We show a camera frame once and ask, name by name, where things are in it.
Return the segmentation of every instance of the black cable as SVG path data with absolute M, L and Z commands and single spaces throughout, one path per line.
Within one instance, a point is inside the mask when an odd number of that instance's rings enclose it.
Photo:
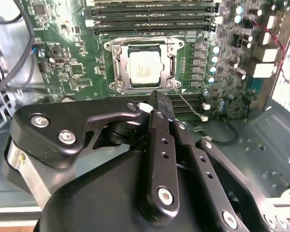
M 213 143 L 215 143 L 217 145 L 220 145 L 220 146 L 228 146 L 228 145 L 236 143 L 236 141 L 239 140 L 239 135 L 238 135 L 237 130 L 226 119 L 223 118 L 222 122 L 224 122 L 229 127 L 229 129 L 234 133 L 234 137 L 231 140 L 229 140 L 229 141 L 223 141 L 222 142 L 222 141 L 217 141 L 215 139 L 212 139 L 211 142 L 213 142 Z M 203 130 L 202 127 L 200 127 L 200 129 L 198 131 L 195 131 L 195 132 L 200 133 L 202 135 L 202 137 L 207 137 L 208 136 L 208 134 L 205 133 L 205 131 Z
M 9 20 L 9 21 L 0 21 L 0 24 L 7 25 L 7 24 L 11 24 L 11 23 L 16 23 L 21 18 L 22 18 L 22 14 L 19 13 L 19 15 L 16 18 Z
M 31 55 L 31 67 L 30 67 L 30 73 L 28 76 L 27 81 L 20 87 L 14 87 L 14 86 L 8 86 L 7 90 L 18 90 L 18 89 L 24 89 L 27 85 L 30 84 L 32 78 L 33 78 L 33 71 L 34 71 L 34 55 Z
M 32 24 L 30 22 L 30 18 L 29 16 L 26 14 L 25 10 L 23 9 L 22 5 L 20 4 L 20 2 L 18 2 L 18 0 L 14 0 L 14 3 L 16 4 L 16 6 L 18 7 L 20 13 L 22 14 L 28 32 L 29 32 L 29 42 L 24 50 L 24 53 L 21 55 L 19 61 L 15 64 L 15 66 L 12 68 L 12 70 L 10 71 L 10 73 L 5 77 L 4 80 L 2 80 L 0 82 L 0 90 L 4 89 L 4 87 L 13 79 L 15 78 L 15 76 L 19 73 L 19 71 L 21 70 L 21 68 L 23 67 L 23 65 L 25 64 L 28 55 L 31 53 L 31 49 L 34 43 L 34 31 L 33 31 L 33 27 Z
M 228 146 L 231 144 L 234 144 L 236 141 L 238 141 L 239 139 L 239 135 L 237 130 L 234 128 L 234 126 L 232 126 L 228 121 L 224 120 L 224 123 L 227 124 L 227 126 L 229 127 L 229 129 L 234 133 L 234 137 L 229 140 L 229 141 L 225 141 L 225 142 L 221 142 L 221 141 L 217 141 L 217 140 L 212 140 L 213 143 L 220 145 L 220 146 Z

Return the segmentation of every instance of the integrated circuit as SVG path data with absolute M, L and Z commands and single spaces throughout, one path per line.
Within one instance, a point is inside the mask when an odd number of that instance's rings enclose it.
M 44 4 L 36 4 L 33 6 L 33 10 L 36 15 L 45 15 L 46 9 Z

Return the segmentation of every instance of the capacitor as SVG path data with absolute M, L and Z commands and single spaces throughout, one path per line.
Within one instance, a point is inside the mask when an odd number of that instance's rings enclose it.
M 246 28 L 246 29 L 253 29 L 254 28 L 254 25 L 249 18 L 243 18 L 241 25 L 243 28 Z
M 246 79 L 246 74 L 241 72 L 241 71 L 237 71 L 236 75 L 241 79 L 241 80 L 245 80 Z
M 249 10 L 249 13 L 256 16 L 261 16 L 263 12 L 261 9 L 251 9 Z
M 230 61 L 229 65 L 234 69 L 237 69 L 237 67 L 238 67 L 238 64 L 236 62 L 233 62 L 233 61 Z
M 251 35 L 242 35 L 243 39 L 248 41 L 248 42 L 251 42 L 253 40 L 253 37 Z
M 242 21 L 242 17 L 240 15 L 237 15 L 233 19 L 234 23 L 239 24 Z
M 217 62 L 218 62 L 218 57 L 211 57 L 211 58 L 210 58 L 210 61 L 211 61 L 212 63 L 217 63 Z
M 202 93 L 203 93 L 203 96 L 205 96 L 205 97 L 209 96 L 209 91 L 206 88 L 203 89 Z
M 244 9 L 242 6 L 235 6 L 235 8 L 234 8 L 234 12 L 238 15 L 242 14 L 243 11 L 244 11 Z
M 214 79 L 212 76 L 209 76 L 209 77 L 207 78 L 207 81 L 208 81 L 208 83 L 212 84 L 212 83 L 215 82 L 215 79 Z
M 242 45 L 246 48 L 251 48 L 251 43 L 249 43 L 248 41 L 243 40 Z
M 210 73 L 215 73 L 217 69 L 216 69 L 216 67 L 214 67 L 214 66 L 210 66 L 210 67 L 208 68 L 208 70 L 209 70 Z
M 221 98 L 218 100 L 218 106 L 224 107 L 226 105 L 226 102 Z
M 219 47 L 217 47 L 217 46 L 215 46 L 215 47 L 212 48 L 212 52 L 213 52 L 215 55 L 217 55 L 217 54 L 219 53 L 219 51 L 220 51 L 220 49 L 219 49 Z

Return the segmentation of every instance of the silver metal part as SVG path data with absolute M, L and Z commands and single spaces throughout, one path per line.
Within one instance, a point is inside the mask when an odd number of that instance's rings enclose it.
M 64 170 L 51 168 L 20 150 L 13 141 L 10 144 L 7 160 L 20 172 L 41 208 L 44 208 L 58 188 L 75 178 L 74 166 Z
M 178 124 L 180 129 L 184 130 L 186 128 L 186 126 L 182 122 L 177 122 L 177 124 Z
M 62 130 L 58 134 L 58 139 L 64 144 L 74 144 L 76 136 L 69 130 Z
M 275 223 L 274 219 L 271 216 L 264 215 L 264 219 L 267 222 L 267 224 L 270 225 L 270 227 L 272 227 L 273 229 L 277 228 L 276 223 Z
M 39 127 L 39 128 L 44 128 L 44 127 L 47 127 L 49 125 L 49 120 L 42 115 L 33 116 L 30 119 L 30 122 L 32 123 L 32 125 Z
M 278 223 L 281 225 L 282 228 L 284 228 L 285 230 L 288 229 L 288 225 L 287 225 L 287 223 L 285 222 L 284 219 L 280 218 L 279 216 L 276 216 L 276 219 L 277 219 Z
M 173 203 L 173 196 L 166 188 L 158 189 L 158 197 L 165 205 L 171 205 Z
M 136 110 L 136 107 L 135 107 L 135 105 L 134 104 L 132 104 L 132 103 L 128 103 L 128 107 L 131 109 L 131 110 Z
M 160 79 L 157 86 L 153 87 L 142 84 L 140 86 L 131 85 L 130 72 L 127 71 L 127 65 L 129 65 L 129 49 L 141 48 L 141 47 L 159 47 L 160 49 L 160 61 L 164 68 L 160 72 Z M 135 92 L 152 92 L 154 89 L 166 92 L 172 91 L 174 88 L 180 88 L 182 83 L 175 79 L 176 73 L 176 55 L 177 51 L 185 46 L 183 40 L 175 37 L 122 37 L 117 38 L 107 43 L 104 43 L 103 47 L 112 52 L 114 77 L 115 81 L 109 84 L 111 90 L 115 90 L 118 93 L 135 93 Z
M 160 118 L 164 118 L 164 115 L 161 113 L 161 112 L 157 112 L 157 115 L 160 117 Z
M 235 217 L 232 214 L 230 214 L 228 211 L 223 211 L 222 217 L 224 221 L 228 224 L 228 226 L 230 226 L 233 230 L 237 228 L 237 222 L 236 222 Z
M 207 142 L 207 141 L 205 141 L 205 146 L 207 146 L 209 149 L 212 149 L 213 148 L 213 146 L 209 142 Z

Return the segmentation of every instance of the cable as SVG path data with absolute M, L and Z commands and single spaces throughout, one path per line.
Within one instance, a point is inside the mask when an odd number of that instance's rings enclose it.
M 9 20 L 9 21 L 0 21 L 0 24 L 7 25 L 7 24 L 11 24 L 11 23 L 16 23 L 21 18 L 22 18 L 22 14 L 19 13 L 19 15 L 16 18 Z
M 223 119 L 223 122 L 229 127 L 229 129 L 234 133 L 234 137 L 229 140 L 229 141 L 225 141 L 225 142 L 221 142 L 221 141 L 217 141 L 217 140 L 214 140 L 212 139 L 212 142 L 217 144 L 217 145 L 220 145 L 220 146 L 228 146 L 228 145 L 231 145 L 231 144 L 234 144 L 236 141 L 238 141 L 239 139 L 239 135 L 238 135 L 238 132 L 237 130 L 234 128 L 234 126 L 232 126 L 226 119 Z
M 28 76 L 27 81 L 20 87 L 13 87 L 13 86 L 8 86 L 7 90 L 18 90 L 18 89 L 24 89 L 27 85 L 30 84 L 32 78 L 33 78 L 33 71 L 34 71 L 34 55 L 31 55 L 31 67 L 30 67 L 30 73 Z
M 290 84 L 290 80 L 288 80 L 288 79 L 286 78 L 285 73 L 284 73 L 284 71 L 283 71 L 283 69 L 282 69 L 282 65 L 284 64 L 284 61 L 285 61 L 285 59 L 286 59 L 286 54 L 287 54 L 286 46 L 283 45 L 283 44 L 279 41 L 279 39 L 277 38 L 277 36 L 274 35 L 273 33 L 271 33 L 270 30 L 269 30 L 267 27 L 265 27 L 265 26 L 263 26 L 263 25 L 261 25 L 261 24 L 255 22 L 255 21 L 251 21 L 251 22 L 252 22 L 253 25 L 255 25 L 255 26 L 259 27 L 259 28 L 262 28 L 262 29 L 265 30 L 265 32 L 269 33 L 269 34 L 271 35 L 271 37 L 274 39 L 274 42 L 275 42 L 276 44 L 278 44 L 278 45 L 281 47 L 281 49 L 282 49 L 282 51 L 283 51 L 283 56 L 282 56 L 281 61 L 280 61 L 280 63 L 279 63 L 278 70 L 281 70 L 282 77 L 284 78 L 285 82 L 288 83 L 288 84 Z
M 16 4 L 16 6 L 18 7 L 20 13 L 22 14 L 28 32 L 29 32 L 29 42 L 24 50 L 24 53 L 21 55 L 19 61 L 15 64 L 15 66 L 12 68 L 12 70 L 10 71 L 10 73 L 5 77 L 5 79 L 3 79 L 0 82 L 0 90 L 4 89 L 4 87 L 11 81 L 13 80 L 13 78 L 15 78 L 15 76 L 19 73 L 19 71 L 21 70 L 21 68 L 23 67 L 23 65 L 25 64 L 28 55 L 31 52 L 31 49 L 33 47 L 33 43 L 34 43 L 34 31 L 33 31 L 33 27 L 31 25 L 30 22 L 30 18 L 29 16 L 26 14 L 25 10 L 23 9 L 22 5 L 20 4 L 20 2 L 18 2 L 18 0 L 13 0 L 14 3 Z
M 178 92 L 177 89 L 173 88 L 173 90 L 187 104 L 187 106 L 194 113 L 194 115 L 198 116 L 199 118 L 202 118 L 202 115 L 195 111 L 195 109 L 192 107 L 192 105 Z
M 217 141 L 217 140 L 214 140 L 212 137 L 210 137 L 207 133 L 205 133 L 205 131 L 203 130 L 202 127 L 195 127 L 192 131 L 193 132 L 198 132 L 202 135 L 203 138 L 206 138 L 208 140 L 210 140 L 211 142 L 217 144 L 217 145 L 220 145 L 220 146 L 228 146 L 228 145 L 231 145 L 231 144 L 234 144 L 236 143 L 236 141 L 239 140 L 239 135 L 238 135 L 238 132 L 237 130 L 235 129 L 234 126 L 232 126 L 225 118 L 222 118 L 221 121 L 223 123 L 225 123 L 229 129 L 234 133 L 234 137 L 229 140 L 229 141 Z

